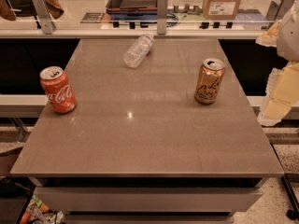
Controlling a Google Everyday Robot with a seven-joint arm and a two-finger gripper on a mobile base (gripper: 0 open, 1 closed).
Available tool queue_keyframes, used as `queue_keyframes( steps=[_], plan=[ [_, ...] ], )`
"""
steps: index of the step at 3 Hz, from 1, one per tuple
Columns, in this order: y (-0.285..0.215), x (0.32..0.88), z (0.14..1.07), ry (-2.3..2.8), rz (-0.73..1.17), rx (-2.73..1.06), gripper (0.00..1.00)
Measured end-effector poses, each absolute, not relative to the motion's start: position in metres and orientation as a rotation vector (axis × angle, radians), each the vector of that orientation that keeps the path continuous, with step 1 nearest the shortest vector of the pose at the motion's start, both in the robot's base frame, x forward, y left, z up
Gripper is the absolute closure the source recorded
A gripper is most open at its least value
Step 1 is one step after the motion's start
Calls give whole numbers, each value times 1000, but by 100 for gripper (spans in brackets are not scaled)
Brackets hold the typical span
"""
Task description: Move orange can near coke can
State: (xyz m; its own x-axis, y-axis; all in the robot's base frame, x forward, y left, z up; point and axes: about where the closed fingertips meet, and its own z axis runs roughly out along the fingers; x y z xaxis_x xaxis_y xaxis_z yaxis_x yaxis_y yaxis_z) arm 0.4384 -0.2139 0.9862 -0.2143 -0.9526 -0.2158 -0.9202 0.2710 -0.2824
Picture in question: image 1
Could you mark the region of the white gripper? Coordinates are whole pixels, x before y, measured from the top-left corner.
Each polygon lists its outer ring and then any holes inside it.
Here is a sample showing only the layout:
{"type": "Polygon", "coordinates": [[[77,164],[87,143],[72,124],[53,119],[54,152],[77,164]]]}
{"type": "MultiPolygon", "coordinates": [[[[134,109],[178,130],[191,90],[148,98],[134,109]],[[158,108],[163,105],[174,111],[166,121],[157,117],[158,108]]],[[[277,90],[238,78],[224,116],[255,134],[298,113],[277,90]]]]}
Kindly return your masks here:
{"type": "Polygon", "coordinates": [[[299,101],[299,2],[295,1],[282,20],[276,21],[258,36],[255,43],[277,47],[278,55],[288,62],[282,69],[273,68],[262,99],[258,121],[270,127],[281,122],[299,101]]]}

